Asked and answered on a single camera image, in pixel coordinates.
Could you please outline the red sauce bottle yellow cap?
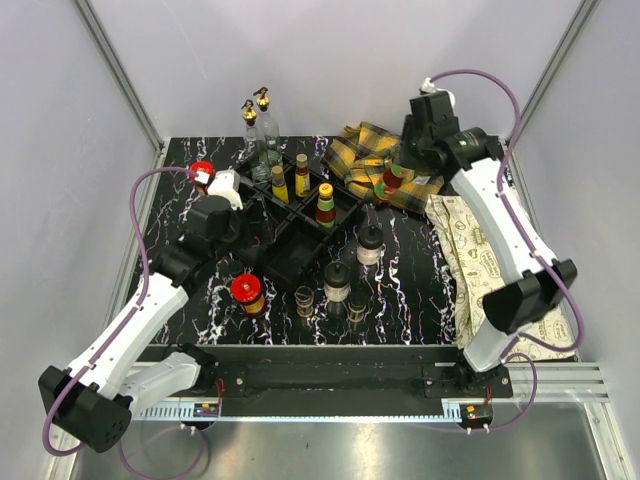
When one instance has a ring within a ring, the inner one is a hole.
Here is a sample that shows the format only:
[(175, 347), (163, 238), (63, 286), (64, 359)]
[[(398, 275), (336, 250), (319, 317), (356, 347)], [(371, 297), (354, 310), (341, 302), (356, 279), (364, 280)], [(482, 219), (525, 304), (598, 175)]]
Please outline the red sauce bottle yellow cap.
[(374, 194), (381, 201), (389, 200), (406, 180), (407, 170), (397, 164), (389, 164), (374, 186)]

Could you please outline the red lid jar back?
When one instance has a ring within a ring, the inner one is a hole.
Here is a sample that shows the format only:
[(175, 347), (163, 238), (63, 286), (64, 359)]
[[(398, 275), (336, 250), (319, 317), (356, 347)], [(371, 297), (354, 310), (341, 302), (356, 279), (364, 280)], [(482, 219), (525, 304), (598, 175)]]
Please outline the red lid jar back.
[(191, 181), (201, 195), (207, 195), (207, 189), (215, 178), (215, 167), (208, 161), (197, 161), (190, 166), (193, 172)]

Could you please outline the red lid jar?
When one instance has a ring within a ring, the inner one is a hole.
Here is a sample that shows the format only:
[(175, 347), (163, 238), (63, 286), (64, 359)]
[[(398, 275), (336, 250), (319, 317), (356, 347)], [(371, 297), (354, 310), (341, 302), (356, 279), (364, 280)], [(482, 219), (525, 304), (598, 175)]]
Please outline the red lid jar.
[(208, 161), (197, 161), (190, 166), (193, 172), (191, 181), (201, 195), (207, 195), (207, 189), (215, 178), (215, 167)]
[(232, 281), (231, 295), (250, 318), (259, 318), (266, 311), (262, 281), (251, 273), (241, 274)]

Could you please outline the red lid jar front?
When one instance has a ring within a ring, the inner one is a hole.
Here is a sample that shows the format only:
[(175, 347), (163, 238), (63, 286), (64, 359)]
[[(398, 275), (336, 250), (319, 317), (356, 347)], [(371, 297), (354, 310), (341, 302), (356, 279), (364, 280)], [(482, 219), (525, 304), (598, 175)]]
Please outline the red lid jar front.
[(262, 281), (251, 273), (241, 274), (232, 281), (231, 295), (250, 318), (259, 318), (266, 311)]

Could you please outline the yellow label bottle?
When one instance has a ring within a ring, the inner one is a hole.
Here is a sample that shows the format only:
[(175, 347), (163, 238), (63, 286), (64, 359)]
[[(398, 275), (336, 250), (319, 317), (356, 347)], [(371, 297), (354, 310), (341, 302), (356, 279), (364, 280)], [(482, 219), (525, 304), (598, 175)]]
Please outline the yellow label bottle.
[(271, 189), (273, 195), (283, 203), (289, 203), (289, 193), (281, 165), (274, 165), (271, 170)]
[(311, 181), (308, 166), (308, 157), (306, 154), (298, 154), (296, 156), (295, 169), (295, 194), (298, 198), (305, 198), (311, 191)]

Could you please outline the black compartment organizer tray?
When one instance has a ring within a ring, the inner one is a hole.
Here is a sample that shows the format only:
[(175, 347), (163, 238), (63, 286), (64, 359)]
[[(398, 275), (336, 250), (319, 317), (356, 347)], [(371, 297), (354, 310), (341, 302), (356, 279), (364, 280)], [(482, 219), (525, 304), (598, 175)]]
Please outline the black compartment organizer tray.
[(234, 245), (231, 252), (275, 285), (292, 291), (325, 255), (330, 242), (355, 226), (364, 212), (362, 200), (335, 184), (335, 225), (320, 225), (315, 214), (319, 185), (326, 179), (311, 170), (311, 193), (300, 198), (295, 195), (295, 161), (289, 156), (284, 160), (287, 203), (276, 198), (267, 184), (240, 185), (249, 233), (244, 244)]

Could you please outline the clear oil bottle gold spout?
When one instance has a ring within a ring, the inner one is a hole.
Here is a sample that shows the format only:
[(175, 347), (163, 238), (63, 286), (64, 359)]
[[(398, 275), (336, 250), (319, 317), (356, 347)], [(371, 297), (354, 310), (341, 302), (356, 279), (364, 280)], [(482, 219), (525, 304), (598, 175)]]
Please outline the clear oil bottle gold spout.
[(270, 99), (268, 97), (268, 88), (261, 87), (254, 92), (254, 95), (256, 96), (256, 105), (259, 109), (258, 130), (264, 138), (269, 166), (281, 165), (282, 153), (279, 125), (269, 111)]

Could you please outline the red sauce bottle front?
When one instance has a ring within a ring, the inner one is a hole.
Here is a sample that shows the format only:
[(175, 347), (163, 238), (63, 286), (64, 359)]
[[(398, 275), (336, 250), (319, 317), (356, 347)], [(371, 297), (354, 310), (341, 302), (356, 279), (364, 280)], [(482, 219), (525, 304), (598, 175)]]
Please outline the red sauce bottle front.
[(333, 228), (336, 223), (336, 208), (333, 193), (333, 186), (330, 183), (322, 183), (319, 185), (315, 220), (319, 225), (327, 229)]

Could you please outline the small glass jar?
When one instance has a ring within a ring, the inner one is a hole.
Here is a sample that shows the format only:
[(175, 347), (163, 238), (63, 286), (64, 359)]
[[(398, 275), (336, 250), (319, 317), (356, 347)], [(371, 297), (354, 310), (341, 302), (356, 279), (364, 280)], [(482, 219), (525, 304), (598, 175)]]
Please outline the small glass jar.
[(296, 310), (300, 317), (311, 318), (314, 313), (314, 291), (301, 285), (295, 292)]
[(348, 297), (347, 310), (350, 322), (361, 322), (368, 310), (368, 296), (362, 291), (352, 291)]

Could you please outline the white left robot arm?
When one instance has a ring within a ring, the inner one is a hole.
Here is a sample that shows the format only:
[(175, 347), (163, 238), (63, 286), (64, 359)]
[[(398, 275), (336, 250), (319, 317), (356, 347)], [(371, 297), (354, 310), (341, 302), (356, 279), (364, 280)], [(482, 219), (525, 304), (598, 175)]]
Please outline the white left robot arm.
[(108, 328), (68, 367), (49, 366), (38, 387), (56, 425), (97, 453), (118, 443), (133, 417), (181, 391), (208, 394), (216, 382), (216, 359), (192, 345), (132, 374), (130, 369), (160, 328), (213, 275), (215, 252), (245, 233), (237, 193), (206, 195), (187, 215), (184, 237), (165, 246), (152, 273)]

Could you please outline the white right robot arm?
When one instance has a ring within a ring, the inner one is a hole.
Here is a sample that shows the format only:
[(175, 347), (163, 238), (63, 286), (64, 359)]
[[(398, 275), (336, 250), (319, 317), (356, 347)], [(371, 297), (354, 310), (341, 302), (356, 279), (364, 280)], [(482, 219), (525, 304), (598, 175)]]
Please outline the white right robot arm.
[(577, 268), (572, 260), (556, 258), (511, 191), (498, 184), (504, 178), (498, 137), (479, 127), (461, 129), (447, 90), (424, 87), (410, 108), (401, 134), (401, 166), (442, 177), (463, 198), (496, 255), (505, 283), (484, 296), (486, 319), (445, 376), (472, 397), (488, 387), (517, 336), (559, 305)]

